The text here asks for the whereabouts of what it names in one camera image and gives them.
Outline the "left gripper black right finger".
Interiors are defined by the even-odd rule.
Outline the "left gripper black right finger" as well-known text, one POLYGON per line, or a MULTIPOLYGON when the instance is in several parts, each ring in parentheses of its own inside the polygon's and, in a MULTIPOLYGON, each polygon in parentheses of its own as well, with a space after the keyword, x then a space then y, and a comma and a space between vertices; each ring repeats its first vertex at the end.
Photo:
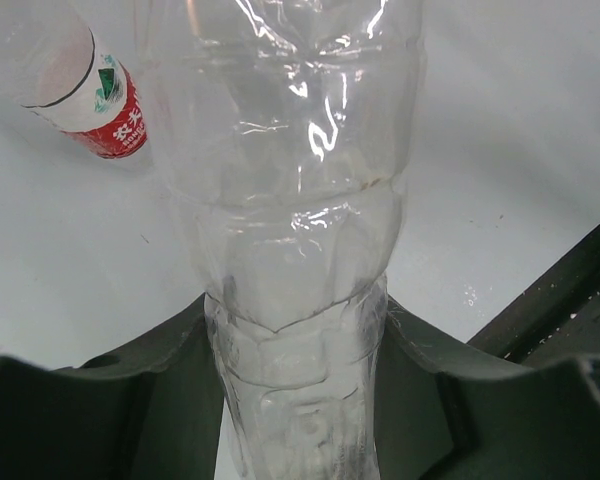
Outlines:
POLYGON ((397 303, 375 387, 385 479, 600 479, 600 355, 489 355, 397 303))

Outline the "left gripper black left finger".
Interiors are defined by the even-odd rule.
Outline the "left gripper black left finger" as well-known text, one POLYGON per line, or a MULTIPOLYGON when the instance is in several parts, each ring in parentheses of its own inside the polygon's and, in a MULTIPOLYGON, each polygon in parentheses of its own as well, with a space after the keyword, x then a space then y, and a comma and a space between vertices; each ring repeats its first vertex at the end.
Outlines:
POLYGON ((80 367, 0 356, 0 479, 210 479, 222 411, 202 300, 80 367))

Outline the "red-labelled clear water bottle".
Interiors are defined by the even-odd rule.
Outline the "red-labelled clear water bottle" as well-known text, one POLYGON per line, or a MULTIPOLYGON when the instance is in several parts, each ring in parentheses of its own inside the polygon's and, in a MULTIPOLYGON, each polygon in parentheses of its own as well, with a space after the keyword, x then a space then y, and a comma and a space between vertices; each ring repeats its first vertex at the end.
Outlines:
POLYGON ((103 159, 147 142, 129 71, 67 1, 0 1, 0 95, 103 159))

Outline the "clear unlabelled plastic bottle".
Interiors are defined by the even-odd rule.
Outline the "clear unlabelled plastic bottle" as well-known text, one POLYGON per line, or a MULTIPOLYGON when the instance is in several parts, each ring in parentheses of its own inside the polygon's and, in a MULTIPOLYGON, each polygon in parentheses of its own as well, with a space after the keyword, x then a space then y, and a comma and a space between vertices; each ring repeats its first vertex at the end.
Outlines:
POLYGON ((375 479, 386 269, 423 65, 419 1, 137 1, 172 194, 244 479, 375 479))

